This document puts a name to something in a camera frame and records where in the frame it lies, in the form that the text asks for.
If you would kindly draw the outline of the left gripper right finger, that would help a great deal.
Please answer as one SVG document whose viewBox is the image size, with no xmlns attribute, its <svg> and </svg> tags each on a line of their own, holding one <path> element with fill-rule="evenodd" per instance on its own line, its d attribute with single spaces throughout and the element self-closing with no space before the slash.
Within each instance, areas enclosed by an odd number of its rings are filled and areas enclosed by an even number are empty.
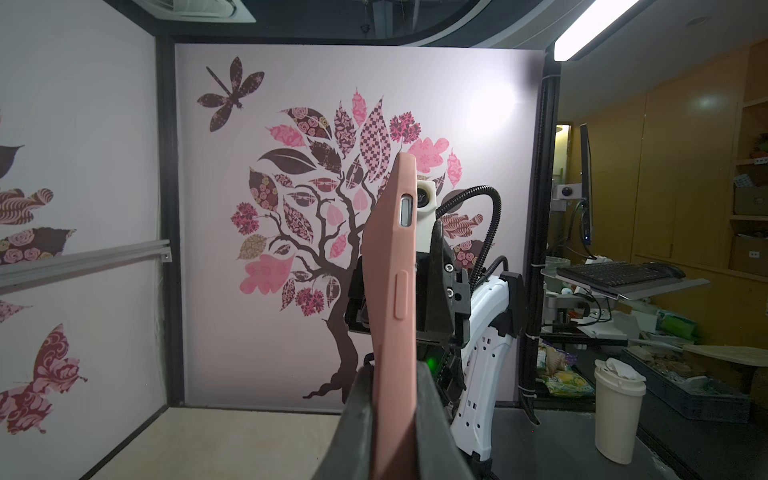
<svg viewBox="0 0 768 480">
<path fill-rule="evenodd" d="M 428 366 L 418 362 L 415 414 L 418 478 L 421 480 L 471 480 L 474 478 L 450 430 Z"/>
</svg>

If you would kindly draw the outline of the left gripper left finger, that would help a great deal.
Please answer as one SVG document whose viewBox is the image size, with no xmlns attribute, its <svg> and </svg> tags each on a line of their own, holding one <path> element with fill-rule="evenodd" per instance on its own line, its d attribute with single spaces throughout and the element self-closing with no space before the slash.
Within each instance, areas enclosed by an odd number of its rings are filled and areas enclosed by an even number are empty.
<svg viewBox="0 0 768 480">
<path fill-rule="evenodd" d="M 368 480 L 371 474 L 375 414 L 372 365 L 357 372 L 326 455 L 312 480 Z"/>
</svg>

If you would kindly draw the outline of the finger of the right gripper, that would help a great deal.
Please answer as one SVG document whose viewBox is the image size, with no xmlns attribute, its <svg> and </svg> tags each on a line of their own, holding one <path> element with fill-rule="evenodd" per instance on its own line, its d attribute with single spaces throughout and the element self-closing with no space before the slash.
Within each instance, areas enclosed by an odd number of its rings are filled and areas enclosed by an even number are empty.
<svg viewBox="0 0 768 480">
<path fill-rule="evenodd" d="M 453 300 L 449 293 L 453 290 L 454 261 L 451 255 L 442 222 L 436 220 L 430 238 L 424 297 L 424 331 L 428 336 L 452 336 L 454 333 Z"/>
</svg>

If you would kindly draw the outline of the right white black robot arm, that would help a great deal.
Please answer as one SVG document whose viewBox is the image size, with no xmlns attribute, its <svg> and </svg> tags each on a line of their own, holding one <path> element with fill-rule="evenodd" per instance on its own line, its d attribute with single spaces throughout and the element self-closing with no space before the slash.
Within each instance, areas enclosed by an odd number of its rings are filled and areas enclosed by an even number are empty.
<svg viewBox="0 0 768 480">
<path fill-rule="evenodd" d="M 501 371 L 527 318 L 524 281 L 499 257 L 472 285 L 439 221 L 422 219 L 416 232 L 417 357 L 431 372 L 457 448 L 487 477 Z"/>
</svg>

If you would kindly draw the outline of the pink phone case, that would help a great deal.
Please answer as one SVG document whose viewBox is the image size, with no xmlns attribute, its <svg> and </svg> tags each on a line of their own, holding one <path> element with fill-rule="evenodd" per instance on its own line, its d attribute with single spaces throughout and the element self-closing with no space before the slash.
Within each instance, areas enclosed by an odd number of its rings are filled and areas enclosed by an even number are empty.
<svg viewBox="0 0 768 480">
<path fill-rule="evenodd" d="M 374 354 L 373 479 L 418 477 L 416 160 L 400 153 L 365 226 L 361 253 Z"/>
</svg>

